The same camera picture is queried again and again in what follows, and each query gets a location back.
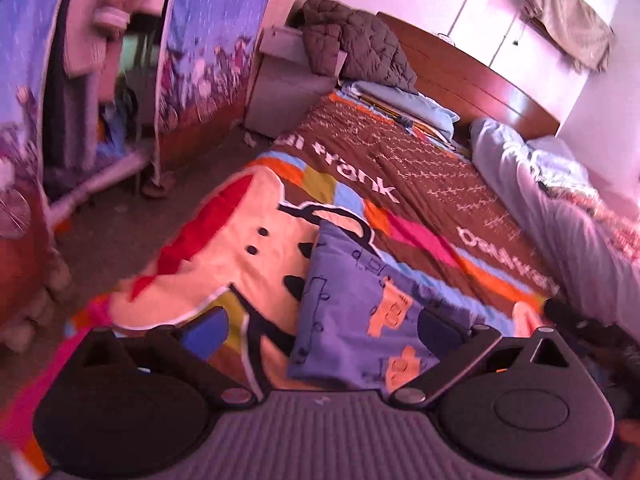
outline headboard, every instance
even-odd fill
[[[471,121],[491,117],[527,140],[554,135],[560,123],[517,86],[477,59],[407,22],[378,13],[396,34],[411,67],[415,87],[460,116],[457,133],[468,136]]]

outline quilted jacket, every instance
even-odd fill
[[[341,76],[395,86],[417,94],[417,75],[398,38],[379,17],[333,0],[307,0],[303,40],[312,72],[332,76],[338,51],[347,59]]]

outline bedside cabinet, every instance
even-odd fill
[[[290,27],[264,31],[259,51],[264,58],[244,117],[244,127],[275,139],[295,129],[306,111],[331,92],[347,57],[338,53],[334,77],[311,72],[302,32]]]

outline red stripe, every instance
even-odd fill
[[[222,189],[202,207],[196,218],[184,225],[178,237],[160,251],[156,266],[158,272],[153,276],[141,276],[136,280],[131,289],[131,301],[151,285],[156,277],[175,274],[183,260],[191,260],[206,247],[231,218],[253,178],[253,175],[244,176]]]

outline brown floor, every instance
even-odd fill
[[[0,345],[0,411],[18,388],[47,363],[62,339],[64,320],[96,294],[121,278],[139,272],[162,243],[193,214],[200,201],[268,144],[250,148],[244,133],[233,131],[223,144],[177,175],[164,200],[147,200],[124,182],[95,196],[73,216],[71,231],[58,239],[58,249],[74,278],[74,299],[58,308],[52,326],[39,329],[32,348],[17,356]],[[5,450],[0,449],[0,479],[13,478]]]

